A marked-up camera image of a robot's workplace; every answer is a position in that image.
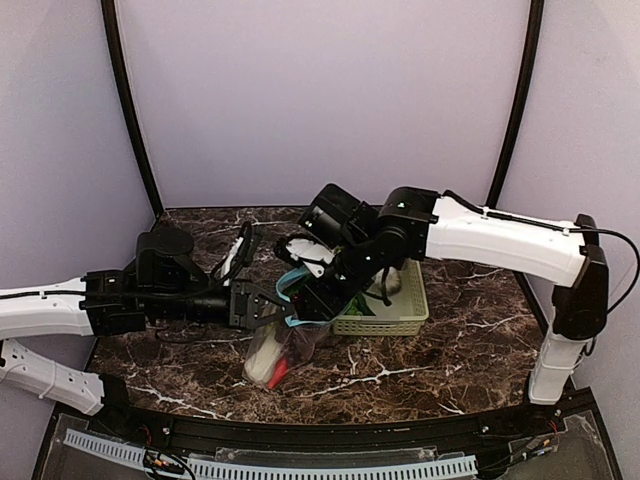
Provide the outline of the clear zip top bag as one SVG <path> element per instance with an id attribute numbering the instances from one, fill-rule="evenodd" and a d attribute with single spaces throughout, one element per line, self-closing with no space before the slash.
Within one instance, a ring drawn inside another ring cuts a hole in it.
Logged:
<path id="1" fill-rule="evenodd" d="M 307 267 L 290 270 L 276 282 L 275 299 L 258 300 L 258 326 L 247 350 L 243 378 L 264 389 L 275 389 L 288 373 L 308 363 L 316 345 L 329 334 L 330 322 L 301 320 L 287 314 L 284 303 L 291 302 L 303 284 L 311 279 Z"/>

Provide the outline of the green toy leafy vegetable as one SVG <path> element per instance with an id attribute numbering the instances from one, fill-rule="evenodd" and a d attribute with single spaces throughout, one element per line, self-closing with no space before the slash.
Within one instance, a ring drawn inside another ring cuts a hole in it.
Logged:
<path id="1" fill-rule="evenodd" d="M 290 325 L 286 320 L 273 322 L 256 330 L 244 362 L 243 377 L 246 380 L 259 387 L 269 389 L 268 383 L 276 363 L 280 358 L 286 357 L 286 341 L 291 330 L 303 325 L 296 318 L 292 320 L 292 323 L 293 325 Z M 300 367 L 289 368 L 288 374 Z"/>

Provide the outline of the red toy chili pepper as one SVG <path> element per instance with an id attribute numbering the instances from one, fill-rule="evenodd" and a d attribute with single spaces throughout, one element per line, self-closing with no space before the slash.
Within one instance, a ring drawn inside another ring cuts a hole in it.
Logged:
<path id="1" fill-rule="evenodd" d="M 268 383 L 268 388 L 273 390 L 275 389 L 281 381 L 287 376 L 289 372 L 289 364 L 288 359 L 286 357 L 282 357 L 278 360 L 275 365 L 273 375 Z"/>

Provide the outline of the dark red toy grapes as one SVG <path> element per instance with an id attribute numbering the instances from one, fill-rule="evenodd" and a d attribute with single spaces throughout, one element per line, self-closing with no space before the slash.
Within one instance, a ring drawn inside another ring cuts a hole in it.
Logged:
<path id="1" fill-rule="evenodd" d="M 294 369 L 307 363 L 313 356 L 316 345 L 328 332 L 326 326 L 301 325 L 294 327 L 286 341 L 286 360 Z"/>

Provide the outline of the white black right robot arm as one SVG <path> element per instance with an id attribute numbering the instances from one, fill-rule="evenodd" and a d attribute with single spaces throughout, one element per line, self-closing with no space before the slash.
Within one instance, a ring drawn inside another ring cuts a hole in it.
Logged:
<path id="1" fill-rule="evenodd" d="M 375 274 L 408 260 L 461 260 L 529 274 L 552 283 L 553 322 L 528 381 L 528 399 L 551 406 L 562 396 L 588 343 L 616 309 L 601 236 L 639 251 L 626 235 L 588 215 L 551 221 L 472 204 L 454 192 L 393 190 L 374 208 L 329 183 L 299 224 L 323 247 L 322 271 L 294 299 L 300 319 L 331 321 L 369 287 Z"/>

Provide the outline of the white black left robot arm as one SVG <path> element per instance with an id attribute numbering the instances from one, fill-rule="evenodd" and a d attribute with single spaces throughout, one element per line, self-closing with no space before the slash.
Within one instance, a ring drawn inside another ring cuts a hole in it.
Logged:
<path id="1" fill-rule="evenodd" d="M 288 301 L 238 276 L 260 239 L 244 227 L 227 257 L 206 272 L 193 259 L 189 233 L 161 228 L 139 235 L 134 259 L 121 270 L 2 291 L 2 381 L 94 416 L 127 405 L 124 381 L 60 364 L 26 348 L 21 339 L 117 336 L 143 331 L 153 320 L 255 330 L 285 319 L 294 312 Z"/>

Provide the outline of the green toy grapes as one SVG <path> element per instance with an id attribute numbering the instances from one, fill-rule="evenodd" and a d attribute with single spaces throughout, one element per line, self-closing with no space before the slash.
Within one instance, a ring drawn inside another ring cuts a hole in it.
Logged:
<path id="1" fill-rule="evenodd" d="M 358 294 L 351 300 L 345 314 L 347 316 L 375 316 L 375 312 L 367 303 L 367 297 L 363 294 Z"/>

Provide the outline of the pale green plastic basket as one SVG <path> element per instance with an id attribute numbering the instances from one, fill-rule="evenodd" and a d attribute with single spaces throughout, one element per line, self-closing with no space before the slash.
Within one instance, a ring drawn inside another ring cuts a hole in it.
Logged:
<path id="1" fill-rule="evenodd" d="M 429 317 L 428 303 L 420 263 L 407 260 L 400 271 L 401 291 L 391 297 L 386 306 L 379 298 L 367 297 L 375 316 L 347 316 L 336 318 L 332 325 L 335 335 L 342 336 L 415 336 Z"/>

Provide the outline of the black front frame rail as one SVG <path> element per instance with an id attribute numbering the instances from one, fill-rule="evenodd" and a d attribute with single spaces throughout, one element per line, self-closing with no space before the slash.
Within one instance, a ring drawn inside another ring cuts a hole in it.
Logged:
<path id="1" fill-rule="evenodd" d="M 155 445 L 198 452 L 217 448 L 298 452 L 355 452 L 435 446 L 441 451 L 502 448 L 526 437 L 518 408 L 413 422 L 284 425 L 222 421 L 133 408 L 129 422 L 143 425 Z"/>

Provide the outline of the black frame left post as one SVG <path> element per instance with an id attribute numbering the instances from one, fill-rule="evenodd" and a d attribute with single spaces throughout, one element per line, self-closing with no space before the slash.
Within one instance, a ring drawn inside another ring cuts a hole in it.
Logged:
<path id="1" fill-rule="evenodd" d="M 117 5 L 114 0 L 101 0 L 100 7 L 111 69 L 129 142 L 134 154 L 135 163 L 143 184 L 145 195 L 153 212 L 154 218 L 158 219 L 164 213 L 165 208 L 152 172 L 149 155 L 133 98 L 123 41 L 119 28 Z"/>

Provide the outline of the black frame post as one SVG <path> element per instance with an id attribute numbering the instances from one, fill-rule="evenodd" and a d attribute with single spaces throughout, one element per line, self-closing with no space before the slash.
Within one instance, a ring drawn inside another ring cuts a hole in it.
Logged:
<path id="1" fill-rule="evenodd" d="M 100 7 L 111 69 L 129 142 L 134 154 L 135 163 L 143 184 L 145 195 L 153 212 L 154 218 L 158 219 L 164 213 L 165 208 L 152 172 L 149 155 L 133 98 L 123 41 L 119 28 L 117 5 L 114 0 L 101 0 Z"/>
<path id="2" fill-rule="evenodd" d="M 513 101 L 485 205 L 498 206 L 524 116 L 543 23 L 544 0 L 531 0 Z"/>

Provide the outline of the black frame right post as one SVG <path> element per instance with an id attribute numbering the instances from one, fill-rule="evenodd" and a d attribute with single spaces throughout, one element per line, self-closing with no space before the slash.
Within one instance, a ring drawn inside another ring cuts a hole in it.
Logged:
<path id="1" fill-rule="evenodd" d="M 485 205 L 498 206 L 524 116 L 543 23 L 544 0 L 531 0 L 513 101 Z"/>

